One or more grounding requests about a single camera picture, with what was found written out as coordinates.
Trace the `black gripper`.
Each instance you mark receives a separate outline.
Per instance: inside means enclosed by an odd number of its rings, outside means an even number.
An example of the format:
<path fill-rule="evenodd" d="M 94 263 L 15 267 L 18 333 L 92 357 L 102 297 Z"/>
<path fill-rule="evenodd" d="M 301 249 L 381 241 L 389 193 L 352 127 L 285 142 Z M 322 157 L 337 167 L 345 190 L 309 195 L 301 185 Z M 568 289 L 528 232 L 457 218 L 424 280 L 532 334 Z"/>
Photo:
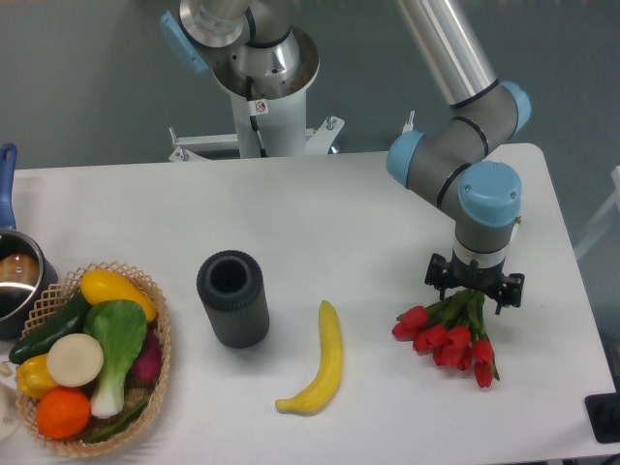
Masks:
<path fill-rule="evenodd" d="M 426 285 L 439 292 L 439 299 L 446 298 L 446 291 L 458 287 L 484 292 L 496 302 L 495 314 L 500 315 L 505 307 L 519 308 L 525 275 L 503 274 L 505 262 L 483 267 L 476 261 L 462 262 L 456 255 L 448 261 L 444 256 L 433 253 L 424 278 Z"/>

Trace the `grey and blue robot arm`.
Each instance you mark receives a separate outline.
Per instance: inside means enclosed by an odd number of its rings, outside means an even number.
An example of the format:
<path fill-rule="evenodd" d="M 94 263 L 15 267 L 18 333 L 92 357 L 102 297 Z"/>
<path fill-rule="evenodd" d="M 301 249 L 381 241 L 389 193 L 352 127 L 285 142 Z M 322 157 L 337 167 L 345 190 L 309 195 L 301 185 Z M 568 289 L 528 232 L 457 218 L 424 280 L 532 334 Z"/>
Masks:
<path fill-rule="evenodd" d="M 453 111 L 439 133 L 406 130 L 387 154 L 388 173 L 455 224 L 450 257 L 434 255 L 425 281 L 440 293 L 463 287 L 499 307 L 519 306 L 525 278 L 503 266 L 522 184 L 490 155 L 527 123 L 529 97 L 497 79 L 456 2 L 402 1 L 398 8 Z M 211 71 L 229 94 L 242 157 L 316 152 L 306 91 L 319 54 L 283 2 L 183 1 L 160 27 L 180 61 L 195 73 Z"/>

